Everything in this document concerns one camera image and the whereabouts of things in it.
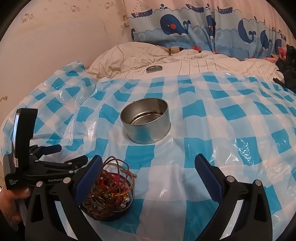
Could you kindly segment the person's left hand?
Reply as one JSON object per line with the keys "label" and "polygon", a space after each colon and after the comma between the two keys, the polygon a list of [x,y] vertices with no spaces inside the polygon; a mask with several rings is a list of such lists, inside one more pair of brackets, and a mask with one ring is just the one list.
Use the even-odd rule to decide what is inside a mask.
{"label": "person's left hand", "polygon": [[4,186],[1,190],[1,212],[6,222],[13,230],[17,230],[18,224],[22,222],[19,208],[16,206],[16,200],[26,199],[29,196],[29,187],[7,190],[6,186]]}

